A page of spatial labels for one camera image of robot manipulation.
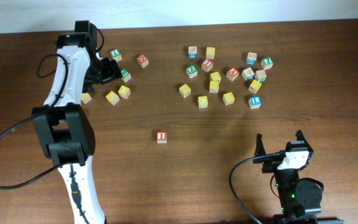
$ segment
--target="cable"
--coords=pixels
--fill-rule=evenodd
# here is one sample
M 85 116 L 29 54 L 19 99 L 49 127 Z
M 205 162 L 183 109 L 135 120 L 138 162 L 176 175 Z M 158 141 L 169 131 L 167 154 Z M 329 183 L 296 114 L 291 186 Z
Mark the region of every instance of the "cable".
M 242 203 L 241 199 L 239 198 L 239 196 L 236 194 L 236 191 L 234 190 L 233 184 L 232 184 L 232 175 L 234 173 L 234 171 L 241 165 L 245 164 L 246 162 L 249 161 L 253 161 L 255 159 L 263 159 L 266 157 L 270 157 L 270 156 L 279 156 L 280 153 L 271 153 L 271 154 L 267 154 L 267 155 L 263 155 L 263 156 L 257 156 L 257 157 L 252 157 L 252 158 L 248 158 L 246 160 L 243 160 L 241 162 L 239 162 L 238 164 L 236 164 L 233 169 L 231 169 L 230 174 L 229 174 L 229 185 L 230 185 L 230 190 L 233 193 L 234 197 L 237 199 L 237 201 L 240 203 L 242 209 L 244 209 L 248 215 L 258 224 L 262 224 L 262 222 L 254 215 L 252 214 L 252 212 Z
M 98 47 L 96 49 L 96 53 L 98 53 L 98 52 L 100 52 L 102 50 L 102 47 L 104 45 L 104 35 L 102 34 L 102 32 L 98 28 L 96 28 L 96 30 L 100 33 L 100 36 L 102 37 L 102 44 L 100 45 L 100 47 Z
M 70 184 L 70 188 L 71 188 L 71 197 L 73 198 L 73 201 L 75 203 L 75 205 L 77 206 L 77 208 L 80 211 L 80 216 L 82 216 L 84 218 L 84 222 L 86 224 L 90 224 L 88 222 L 88 220 L 86 219 L 85 216 L 85 212 L 82 210 L 82 204 L 81 204 L 81 191 L 80 188 L 78 187 L 78 184 L 75 182 L 75 174 L 76 172 L 74 172 L 74 168 L 73 168 L 73 164 L 70 164 L 70 178 L 71 178 L 71 184 Z
M 46 58 L 49 58 L 49 57 L 52 57 L 52 56 L 56 56 L 56 57 L 60 57 L 62 60 L 63 60 L 63 63 L 65 65 L 65 78 L 63 80 L 63 84 L 62 84 L 62 87 L 60 88 L 58 94 L 56 94 L 56 98 L 55 98 L 55 101 L 47 108 L 45 109 L 44 111 L 40 112 L 40 113 L 37 113 L 37 114 L 34 114 L 32 115 L 31 117 L 27 118 L 27 119 L 24 119 L 20 122 L 18 122 L 17 124 L 13 125 L 12 127 L 10 127 L 8 130 L 6 130 L 5 132 L 3 132 L 1 135 L 0 135 L 0 140 L 6 136 L 7 134 L 9 134 L 11 131 L 17 129 L 18 127 L 21 127 L 25 124 L 27 124 L 28 122 L 30 121 L 33 121 L 34 119 L 40 117 L 40 116 L 43 116 L 45 115 L 50 109 L 52 109 L 56 104 L 57 102 L 59 101 L 59 99 L 62 97 L 62 93 L 63 93 L 63 90 L 64 90 L 64 87 L 66 85 L 66 81 L 67 81 L 67 78 L 68 78 L 68 62 L 67 60 L 60 54 L 50 54 L 50 55 L 46 55 L 44 56 L 41 61 L 40 61 L 40 64 L 38 66 L 38 69 L 37 69 L 37 76 L 40 77 L 39 75 L 39 72 L 40 72 L 40 68 L 41 68 L 41 65 L 42 63 L 44 62 L 44 60 Z M 44 171 L 43 173 L 31 178 L 30 180 L 27 180 L 23 183 L 20 183 L 20 184 L 16 184 L 16 185 L 10 185 L 10 186 L 0 186 L 0 190 L 12 190 L 12 189 L 18 189 L 20 187 L 24 187 L 26 185 L 29 185 L 37 180 L 39 180 L 41 177 L 49 174 L 50 172 L 54 171 L 55 169 L 61 167 L 62 165 L 65 165 L 65 164 L 59 164 L 59 165 L 56 165 L 56 166 L 53 166 L 52 168 L 50 168 L 49 170 L 46 170 Z
M 272 175 L 272 178 L 270 179 L 270 189 L 272 190 L 273 194 L 276 195 L 276 197 L 280 198 L 276 192 L 274 192 L 273 187 L 272 187 L 272 183 L 273 183 L 273 179 L 274 179 L 274 174 Z

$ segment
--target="wooden table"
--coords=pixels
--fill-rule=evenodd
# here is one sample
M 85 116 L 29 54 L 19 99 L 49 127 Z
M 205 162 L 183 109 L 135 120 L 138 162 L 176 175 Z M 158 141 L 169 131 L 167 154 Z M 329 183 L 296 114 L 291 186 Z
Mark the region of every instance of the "wooden table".
M 0 133 L 43 105 L 53 78 L 39 79 L 39 60 L 54 53 L 62 32 L 0 35 Z M 275 22 L 201 27 L 104 30 L 102 56 L 119 49 L 120 68 L 132 79 L 128 100 L 113 106 L 106 94 L 123 81 L 96 86 L 83 105 L 96 135 L 93 174 L 109 223 L 216 223 L 250 220 L 227 182 L 231 168 L 252 157 L 257 133 L 267 152 L 285 148 L 301 129 L 315 154 L 301 177 L 325 184 L 320 217 L 358 223 L 358 20 Z M 187 47 L 199 47 L 197 60 Z M 223 77 L 209 93 L 201 70 L 207 46 L 216 47 L 213 70 Z M 250 110 L 244 79 L 230 82 L 229 67 L 246 68 L 248 52 L 271 56 L 274 66 Z M 141 69 L 135 57 L 145 54 Z M 51 59 L 44 73 L 56 66 Z M 189 79 L 186 66 L 196 65 Z M 178 88 L 187 83 L 191 95 Z M 223 93 L 232 91 L 233 105 Z M 197 107 L 207 95 L 208 108 Z M 168 133 L 157 144 L 155 132 Z M 32 125 L 0 143 L 0 184 L 16 184 L 49 168 Z M 234 176 L 241 199 L 258 217 L 281 213 L 261 165 L 247 164 Z M 0 191 L 0 223 L 73 223 L 67 190 L 58 172 L 18 190 Z

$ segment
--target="wooden block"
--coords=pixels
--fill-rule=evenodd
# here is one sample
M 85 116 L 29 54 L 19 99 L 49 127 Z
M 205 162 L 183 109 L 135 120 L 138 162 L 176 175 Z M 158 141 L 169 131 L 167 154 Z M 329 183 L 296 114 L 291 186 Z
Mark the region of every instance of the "wooden block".
M 124 82 L 128 82 L 128 80 L 131 79 L 131 74 L 126 69 L 122 69 L 121 74 L 121 80 L 123 80 Z
M 184 84 L 179 88 L 179 93 L 181 94 L 181 96 L 186 98 L 188 95 L 190 95 L 191 88 L 187 84 Z
M 206 48 L 206 59 L 213 59 L 215 58 L 215 48 L 214 47 L 207 47 Z
M 197 47 L 191 46 L 189 47 L 189 59 L 197 58 Z
M 82 101 L 84 104 L 89 103 L 89 101 L 91 101 L 91 100 L 92 100 L 92 97 L 91 97 L 91 95 L 90 95 L 89 93 L 83 93 L 83 94 L 81 95 L 81 101 Z
M 121 56 L 121 52 L 116 49 L 113 50 L 112 52 L 110 52 L 112 59 L 114 59 L 115 61 L 121 61 L 122 60 L 122 56 Z
M 247 65 L 256 65 L 256 53 L 249 52 L 247 55 Z
M 214 63 L 211 60 L 205 59 L 205 61 L 203 62 L 203 64 L 201 65 L 201 68 L 206 71 L 209 72 L 212 69 L 212 66 L 214 65 Z
M 208 97 L 199 96 L 198 97 L 198 108 L 207 108 L 208 107 Z
M 142 68 L 146 67 L 149 64 L 149 60 L 145 55 L 139 56 L 136 60 L 137 64 L 140 65 Z
M 128 87 L 122 85 L 118 90 L 118 94 L 122 98 L 128 99 L 128 96 L 131 94 L 131 90 Z
M 235 98 L 232 92 L 223 94 L 223 102 L 226 106 L 234 103 L 234 100 Z
M 256 94 L 261 86 L 262 84 L 260 82 L 253 80 L 251 85 L 249 85 L 248 90 Z
M 193 77 L 197 76 L 198 71 L 197 71 L 197 68 L 194 65 L 192 65 L 192 66 L 187 67 L 186 73 L 189 76 L 189 78 L 193 78 Z
M 109 94 L 107 94 L 106 99 L 112 104 L 115 105 L 119 101 L 119 97 L 115 92 L 110 91 Z
M 226 77 L 230 81 L 234 81 L 239 76 L 239 74 L 240 74 L 240 72 L 237 69 L 235 69 L 234 67 L 232 67 L 229 69 L 229 71 L 227 71 Z
M 219 82 L 217 81 L 209 81 L 209 92 L 217 93 L 219 91 Z
M 270 69 L 273 67 L 273 60 L 271 57 L 267 57 L 267 58 L 263 58 L 262 61 L 260 62 L 260 66 L 266 70 L 266 69 Z
M 254 73 L 254 71 L 252 71 L 252 68 L 244 69 L 244 71 L 242 71 L 241 75 L 245 81 L 251 80 L 255 77 L 255 73 Z
M 266 78 L 265 70 L 258 70 L 255 72 L 255 80 L 258 80 L 258 82 L 264 82 Z
M 252 96 L 249 99 L 248 104 L 251 109 L 256 109 L 262 105 L 262 100 L 260 100 L 259 96 Z
M 167 133 L 165 131 L 157 131 L 157 143 L 167 143 Z
M 220 83 L 222 78 L 221 78 L 221 75 L 219 74 L 219 72 L 214 72 L 214 73 L 210 74 L 209 80 L 216 81 L 216 82 Z

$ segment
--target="white background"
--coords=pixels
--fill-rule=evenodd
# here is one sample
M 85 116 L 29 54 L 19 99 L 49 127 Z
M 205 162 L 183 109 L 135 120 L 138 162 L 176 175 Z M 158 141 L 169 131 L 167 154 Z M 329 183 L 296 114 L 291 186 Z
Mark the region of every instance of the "white background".
M 0 33 L 358 18 L 358 0 L 0 0 Z

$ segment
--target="wood grain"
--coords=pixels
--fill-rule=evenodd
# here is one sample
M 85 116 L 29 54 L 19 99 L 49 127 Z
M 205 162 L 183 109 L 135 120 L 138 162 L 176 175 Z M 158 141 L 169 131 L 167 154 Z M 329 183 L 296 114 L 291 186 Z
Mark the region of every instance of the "wood grain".
M 53 78 L 38 79 L 42 56 L 54 52 L 60 32 L 0 35 L 0 132 L 43 104 Z M 314 148 L 300 172 L 325 184 L 320 217 L 358 223 L 358 20 L 278 22 L 225 26 L 104 30 L 103 56 L 119 49 L 132 79 L 128 100 L 113 106 L 105 99 L 122 81 L 96 86 L 83 108 L 96 135 L 94 181 L 109 223 L 216 223 L 250 218 L 234 200 L 227 177 L 239 161 L 252 157 L 257 133 L 268 152 L 284 149 L 301 129 Z M 188 60 L 187 47 L 199 47 Z M 200 69 L 207 46 L 216 48 L 212 72 L 223 77 L 219 93 L 208 92 Z M 230 82 L 230 67 L 245 66 L 247 52 L 274 66 L 250 110 L 244 79 Z M 141 69 L 136 56 L 150 64 Z M 185 68 L 196 64 L 198 76 Z M 55 68 L 45 63 L 44 72 Z M 191 95 L 178 88 L 187 83 Z M 223 93 L 232 91 L 233 105 Z M 206 109 L 197 97 L 208 95 Z M 156 131 L 168 144 L 157 144 Z M 0 184 L 15 184 L 49 168 L 32 125 L 0 143 Z M 280 213 L 269 189 L 269 175 L 247 164 L 234 176 L 243 201 L 261 218 Z M 0 223 L 73 223 L 62 178 L 54 172 L 18 190 L 0 191 Z

